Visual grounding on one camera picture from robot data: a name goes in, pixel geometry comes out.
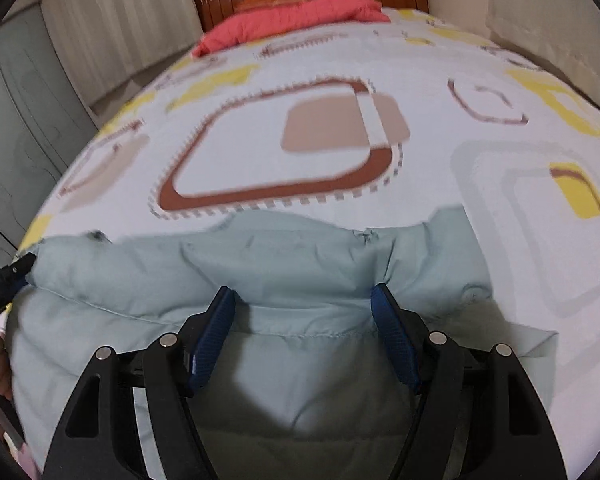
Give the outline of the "patterned white bed sheet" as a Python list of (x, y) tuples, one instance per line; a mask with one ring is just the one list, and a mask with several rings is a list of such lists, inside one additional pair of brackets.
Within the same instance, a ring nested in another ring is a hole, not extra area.
[(406, 228), (462, 207), (505, 321), (557, 336), (543, 402), (577, 478), (600, 452), (600, 111), (516, 53), (388, 17), (178, 61), (79, 154), (32, 247), (251, 211)]

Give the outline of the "light green puffer coat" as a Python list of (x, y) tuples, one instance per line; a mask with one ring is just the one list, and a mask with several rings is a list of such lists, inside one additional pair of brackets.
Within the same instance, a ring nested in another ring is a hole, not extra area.
[(411, 421), (370, 313), (398, 304), (469, 348), (513, 347), (544, 402), (557, 336), (505, 321), (462, 207), (406, 228), (350, 231), (251, 211), (202, 232), (50, 236), (7, 323), (15, 404), (35, 463), (94, 351), (143, 349), (206, 310), (239, 304), (192, 413), (223, 479), (383, 479)]

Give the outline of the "frosted glass sliding wardrobe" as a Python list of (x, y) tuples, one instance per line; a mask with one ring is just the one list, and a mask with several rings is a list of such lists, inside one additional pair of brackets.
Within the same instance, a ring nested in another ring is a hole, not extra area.
[(96, 127), (37, 4), (0, 26), (0, 265)]

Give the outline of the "red pillow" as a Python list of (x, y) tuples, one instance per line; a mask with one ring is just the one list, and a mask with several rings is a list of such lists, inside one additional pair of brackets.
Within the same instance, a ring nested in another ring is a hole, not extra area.
[(377, 0), (306, 0), (236, 13), (202, 35), (190, 54), (209, 54), (287, 32), (337, 23), (389, 23)]

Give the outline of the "beige striped curtain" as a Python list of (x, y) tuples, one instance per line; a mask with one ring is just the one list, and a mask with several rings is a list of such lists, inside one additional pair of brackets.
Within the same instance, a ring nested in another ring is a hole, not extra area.
[(193, 0), (42, 0), (54, 48), (88, 105), (201, 36)]

